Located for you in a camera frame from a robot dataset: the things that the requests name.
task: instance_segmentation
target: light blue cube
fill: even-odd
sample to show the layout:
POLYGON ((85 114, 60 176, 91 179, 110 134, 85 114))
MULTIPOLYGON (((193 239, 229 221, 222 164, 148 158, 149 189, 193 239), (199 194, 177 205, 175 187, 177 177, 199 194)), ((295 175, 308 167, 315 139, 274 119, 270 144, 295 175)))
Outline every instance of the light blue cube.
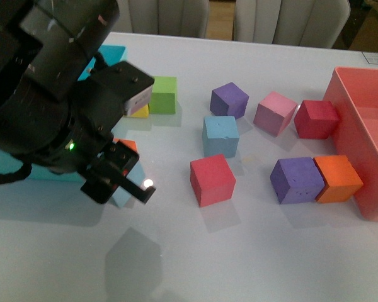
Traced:
POLYGON ((235 117, 206 116, 203 122, 204 156, 223 154, 225 158, 235 157, 239 133, 235 117))

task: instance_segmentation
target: green cube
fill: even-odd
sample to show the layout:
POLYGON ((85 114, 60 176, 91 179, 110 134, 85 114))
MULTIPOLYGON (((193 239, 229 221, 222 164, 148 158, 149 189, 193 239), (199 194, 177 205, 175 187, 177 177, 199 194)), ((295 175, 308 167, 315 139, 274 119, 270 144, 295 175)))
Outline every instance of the green cube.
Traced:
POLYGON ((150 114, 173 115, 176 112, 178 81, 176 77, 154 77, 150 114))

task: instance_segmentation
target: white label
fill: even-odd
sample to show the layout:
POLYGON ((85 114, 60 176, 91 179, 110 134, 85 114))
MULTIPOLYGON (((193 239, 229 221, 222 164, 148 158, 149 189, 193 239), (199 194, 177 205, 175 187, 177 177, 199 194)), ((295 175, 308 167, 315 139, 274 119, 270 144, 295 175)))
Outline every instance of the white label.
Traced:
POLYGON ((378 65, 378 53, 376 52, 363 52, 363 55, 369 64, 378 65))

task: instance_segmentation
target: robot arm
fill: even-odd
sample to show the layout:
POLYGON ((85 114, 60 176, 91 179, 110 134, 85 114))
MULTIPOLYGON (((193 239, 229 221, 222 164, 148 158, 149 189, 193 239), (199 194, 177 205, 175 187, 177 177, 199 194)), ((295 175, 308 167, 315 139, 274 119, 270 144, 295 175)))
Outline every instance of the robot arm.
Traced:
POLYGON ((146 202, 155 189, 126 178, 139 155, 112 128, 149 102, 154 79, 98 53, 118 12, 116 0, 0 0, 0 149, 24 171, 78 172, 96 202, 119 186, 146 202), (93 57, 95 73, 78 81, 93 57))

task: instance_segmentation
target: orange cube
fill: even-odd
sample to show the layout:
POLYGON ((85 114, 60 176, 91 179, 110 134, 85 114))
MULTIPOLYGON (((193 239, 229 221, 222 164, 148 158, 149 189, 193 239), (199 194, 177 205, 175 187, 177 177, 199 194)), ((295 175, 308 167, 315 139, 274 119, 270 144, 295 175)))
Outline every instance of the orange cube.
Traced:
POLYGON ((316 196, 318 203, 339 203, 349 200, 363 182, 346 155, 318 156, 314 158, 325 187, 316 196))
POLYGON ((134 140, 124 140, 121 138, 114 138, 113 141, 116 143, 117 141, 124 143, 126 146, 128 146, 130 149, 132 149, 134 152, 138 153, 137 151, 137 145, 134 140))

